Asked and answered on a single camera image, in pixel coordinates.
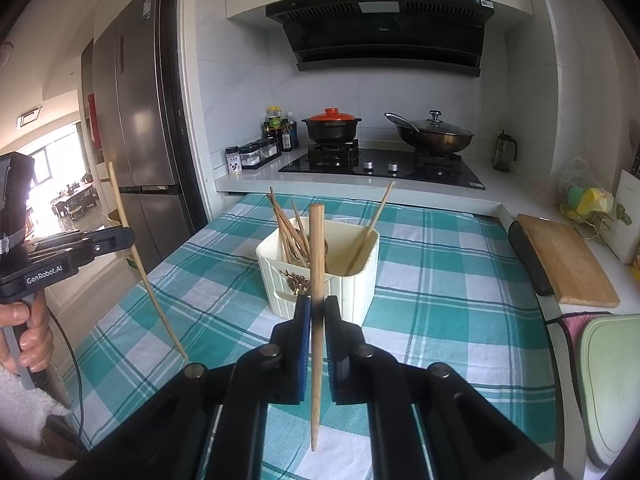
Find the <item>teal plaid tablecloth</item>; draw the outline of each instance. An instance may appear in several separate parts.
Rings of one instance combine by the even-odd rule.
[[[280,196],[285,210],[291,198],[301,212],[313,200]],[[318,200],[325,204],[327,218],[357,224],[367,224],[378,205]],[[255,256],[256,245],[275,227],[268,200],[247,195],[150,274],[192,361],[210,368],[233,363],[267,342],[282,320],[269,309]],[[487,217],[387,205],[376,229],[380,262],[376,294],[364,322],[367,341],[411,365],[450,364],[552,453],[556,405],[546,331],[503,227]],[[84,441],[90,447],[184,365],[141,285],[100,320],[77,354],[86,410]],[[73,369],[64,380],[77,399]],[[335,406],[328,384],[323,391],[315,453],[309,449],[310,386],[300,406],[270,406],[263,478],[372,476],[366,407]],[[75,424],[78,415],[76,408]]]

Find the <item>finger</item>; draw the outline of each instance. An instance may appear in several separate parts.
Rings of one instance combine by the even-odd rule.
[[[49,353],[47,353],[47,356],[46,356],[42,361],[40,361],[40,362],[39,362],[38,364],[36,364],[36,365],[33,365],[33,366],[30,368],[30,370],[31,370],[32,372],[34,372],[34,373],[35,373],[35,372],[40,372],[40,371],[42,371],[42,370],[46,370],[46,369],[47,369],[47,367],[49,366],[49,363],[50,363],[50,361],[51,361],[51,356],[52,356],[52,355],[53,355],[53,348],[49,351]]]
[[[48,331],[49,325],[31,327],[30,329],[25,330],[20,336],[20,348],[22,351],[31,350],[32,348],[36,348],[36,346],[40,346],[44,343]]]
[[[31,326],[46,326],[49,324],[49,309],[44,297],[44,290],[39,290],[31,305]]]
[[[49,350],[53,352],[52,349],[53,349],[53,334],[51,331],[49,331],[47,332],[44,343],[42,343],[39,346],[36,346],[36,348],[32,348],[31,350],[26,350],[25,352],[22,352],[20,354],[20,364],[25,368],[36,365],[47,356],[47,354],[49,353]]]
[[[29,308],[21,301],[8,305],[0,304],[0,327],[16,326],[29,319]]]

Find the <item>green cutting board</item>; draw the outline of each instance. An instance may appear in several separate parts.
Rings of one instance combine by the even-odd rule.
[[[640,316],[593,319],[580,338],[578,385],[589,454],[609,466],[640,418]]]

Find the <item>plastic bag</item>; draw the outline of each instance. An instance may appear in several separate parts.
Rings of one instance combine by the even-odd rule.
[[[558,179],[560,212],[569,220],[592,225],[602,224],[613,209],[613,195],[603,189],[583,158],[572,158]]]

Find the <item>chopstick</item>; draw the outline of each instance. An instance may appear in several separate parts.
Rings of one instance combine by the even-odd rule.
[[[111,187],[113,188],[113,196],[116,199],[116,207],[118,208],[118,215],[120,216],[120,223],[123,227],[129,227],[129,221],[127,220],[127,214],[124,211],[124,206],[122,205],[122,197],[120,196],[120,188],[118,187],[118,179],[116,178],[115,170],[113,169],[113,162],[109,161],[107,163],[107,173],[109,174],[109,180],[111,181]],[[142,278],[142,282],[145,285],[146,291],[151,298],[151,303],[153,304],[156,312],[158,313],[158,317],[162,324],[166,328],[166,331],[169,333],[169,337],[171,337],[172,341],[175,343],[175,347],[178,352],[182,355],[185,361],[189,361],[189,356],[187,355],[186,350],[180,343],[180,338],[174,332],[169,320],[167,319],[166,314],[160,307],[158,303],[158,298],[154,294],[154,290],[151,288],[151,283],[149,283],[149,278],[146,275],[145,267],[142,265],[142,260],[140,259],[140,254],[138,253],[138,248],[135,243],[131,246],[131,254],[133,256],[133,260],[136,263],[136,267],[138,268],[138,272],[140,273],[140,277]]]
[[[318,446],[324,339],[324,204],[309,208],[311,246],[311,451]]]
[[[302,218],[300,218],[300,213],[298,213],[298,208],[296,207],[296,203],[291,200],[291,206],[293,207],[293,212],[296,215],[296,222],[298,223],[298,227],[300,228],[300,233],[302,233],[302,241],[305,245],[305,251],[308,256],[311,256],[311,248],[309,246],[309,238],[306,237],[305,226],[302,223]]]
[[[287,256],[287,249],[289,253],[292,253],[299,261],[302,267],[308,268],[308,253],[304,251],[304,243],[300,238],[300,235],[295,230],[289,219],[284,214],[282,208],[278,204],[275,194],[273,193],[273,187],[270,188],[270,193],[267,193],[267,198],[271,201],[271,205],[273,205],[273,211],[276,215],[276,219],[278,220],[278,228],[280,229],[280,234],[282,236],[281,240],[284,245],[285,256]],[[300,248],[305,252],[306,258],[302,255]],[[287,259],[287,263],[293,264],[292,261]]]
[[[345,276],[348,276],[349,273],[353,270],[353,266],[356,264],[357,259],[360,257],[360,254],[362,253],[362,251],[364,249],[364,245],[365,245],[367,239],[369,238],[369,235],[373,231],[373,228],[376,226],[376,222],[378,221],[378,218],[380,217],[380,213],[382,213],[382,209],[385,206],[386,199],[389,197],[389,193],[391,192],[391,188],[395,185],[395,183],[396,183],[396,181],[392,180],[389,183],[388,187],[386,188],[385,194],[382,197],[382,200],[380,201],[380,205],[378,206],[378,209],[376,209],[376,213],[375,213],[375,215],[373,215],[373,218],[371,219],[371,222],[369,223],[369,226],[367,227],[367,230],[365,231],[364,236],[362,237],[362,240],[360,241],[360,245],[358,246],[358,248],[356,249],[355,253],[353,254],[353,258],[349,262],[349,265],[347,266],[347,270],[344,272]]]

